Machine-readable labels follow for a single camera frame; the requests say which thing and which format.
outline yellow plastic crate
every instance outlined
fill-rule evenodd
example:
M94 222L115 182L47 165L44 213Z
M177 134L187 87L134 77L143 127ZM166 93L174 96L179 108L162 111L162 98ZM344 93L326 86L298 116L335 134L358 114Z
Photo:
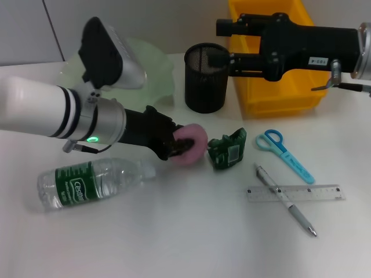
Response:
M292 22L313 25L299 0L229 0L233 21L241 13L272 15L287 13ZM259 53L260 37L233 35L229 51L234 53ZM264 78L235 77L236 90L243 109L257 117L285 116L314 108L327 90L312 92L311 88L325 85L328 72L294 69L285 73L278 82Z

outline ruler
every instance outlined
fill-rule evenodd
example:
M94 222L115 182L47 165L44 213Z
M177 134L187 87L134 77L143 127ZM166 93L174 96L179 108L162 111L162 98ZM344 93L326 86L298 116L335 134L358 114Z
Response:
M339 185L292 185L276 187L252 186L246 191L250 202L280 202L278 194L283 193L291 201L345 200Z

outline white table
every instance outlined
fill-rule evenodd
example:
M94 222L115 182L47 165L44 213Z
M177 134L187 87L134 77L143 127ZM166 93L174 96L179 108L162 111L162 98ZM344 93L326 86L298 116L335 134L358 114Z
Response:
M350 278L371 273L371 100L331 90L320 106L286 119L243 120L229 82L223 109L201 115L183 101L183 55L175 64L174 106L157 105L176 123L199 123L209 138L248 131L245 158L215 173L208 159L180 168L148 149L117 144L100 156L63 153L63 140L0 131L0 277ZM0 68L55 83L63 63ZM303 184L254 137L277 129L317 184L340 184L346 201L298 203L317 230L309 237L279 203L249 203L261 163L281 184ZM41 214L42 171L105 156L145 158L160 174L131 192L53 214Z

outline blue scissors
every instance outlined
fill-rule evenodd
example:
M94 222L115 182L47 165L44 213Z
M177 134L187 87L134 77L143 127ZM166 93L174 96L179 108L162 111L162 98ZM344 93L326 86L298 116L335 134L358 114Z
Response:
M279 141L275 141L270 134L276 134ZM269 147L262 145L260 140L264 140ZM283 136L274 129L268 129L256 137L256 144L262 151L270 151L280 157L299 177L308 184L314 183L314 177L300 164L299 161L283 146Z

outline green bottle label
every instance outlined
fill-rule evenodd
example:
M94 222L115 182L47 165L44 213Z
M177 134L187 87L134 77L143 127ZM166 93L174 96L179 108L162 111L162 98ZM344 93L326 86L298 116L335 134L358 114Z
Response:
M99 198L91 162L57 169L56 186L58 197L64 206Z

